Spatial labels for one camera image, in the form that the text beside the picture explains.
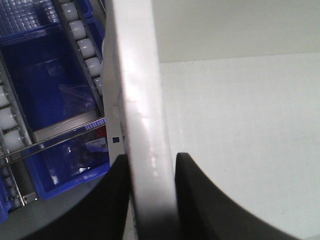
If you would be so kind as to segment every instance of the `plastic bag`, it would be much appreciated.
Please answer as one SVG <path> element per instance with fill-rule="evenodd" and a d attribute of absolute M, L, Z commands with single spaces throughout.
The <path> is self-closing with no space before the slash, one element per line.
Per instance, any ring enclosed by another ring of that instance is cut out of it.
<path fill-rule="evenodd" d="M 67 118 L 95 109 L 95 101 L 87 85 L 60 84 L 59 89 L 64 100 L 63 114 Z"/>

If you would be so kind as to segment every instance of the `white wall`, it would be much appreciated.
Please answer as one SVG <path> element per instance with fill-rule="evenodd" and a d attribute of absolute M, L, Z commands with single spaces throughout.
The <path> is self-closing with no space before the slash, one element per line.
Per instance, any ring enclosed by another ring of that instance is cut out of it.
<path fill-rule="evenodd" d="M 190 153 L 227 195 L 281 230 L 320 234 L 320 53 L 160 69 L 172 158 Z"/>
<path fill-rule="evenodd" d="M 153 0 L 162 63 L 320 52 L 319 0 Z"/>

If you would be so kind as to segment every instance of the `black curved edge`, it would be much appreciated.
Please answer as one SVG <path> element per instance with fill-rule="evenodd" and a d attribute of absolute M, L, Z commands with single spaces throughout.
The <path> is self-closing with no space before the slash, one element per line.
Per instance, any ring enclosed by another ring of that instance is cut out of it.
<path fill-rule="evenodd" d="M 188 153 L 176 157 L 175 184 L 185 240 L 297 240 L 226 196 Z"/>
<path fill-rule="evenodd" d="M 75 207 L 23 240 L 122 240 L 130 190 L 128 158 L 119 155 L 109 172 Z"/>

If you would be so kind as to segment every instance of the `blue storage bin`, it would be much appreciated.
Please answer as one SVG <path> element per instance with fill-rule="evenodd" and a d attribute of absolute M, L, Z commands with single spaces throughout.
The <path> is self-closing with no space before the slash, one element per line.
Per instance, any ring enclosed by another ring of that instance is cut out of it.
<path fill-rule="evenodd" d="M 95 18 L 86 22 L 97 46 L 101 48 L 103 27 Z M 66 112 L 61 85 L 81 85 L 82 91 L 90 94 L 61 25 L 4 40 L 0 42 L 0 47 L 31 130 L 36 131 L 72 117 Z M 95 139 L 103 140 L 105 136 L 98 135 L 95 130 L 26 159 L 41 198 L 50 199 L 109 170 L 108 152 L 90 152 L 86 147 L 88 141 Z"/>
<path fill-rule="evenodd" d="M 89 0 L 78 0 L 85 18 L 91 18 Z M 0 0 L 0 40 L 52 27 L 59 23 L 51 0 Z"/>
<path fill-rule="evenodd" d="M 0 176 L 0 223 L 3 223 L 8 218 L 8 211 L 10 210 L 10 205 L 4 201 L 6 194 L 3 179 Z"/>

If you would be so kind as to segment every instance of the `black plastic part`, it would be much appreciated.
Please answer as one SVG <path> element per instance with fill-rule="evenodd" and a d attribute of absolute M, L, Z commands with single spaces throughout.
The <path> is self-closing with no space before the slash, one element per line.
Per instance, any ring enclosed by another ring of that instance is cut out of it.
<path fill-rule="evenodd" d="M 131 189 L 126 155 L 75 207 L 23 240 L 122 240 Z"/>
<path fill-rule="evenodd" d="M 297 240 L 236 204 L 188 153 L 177 155 L 175 184 L 185 240 Z"/>

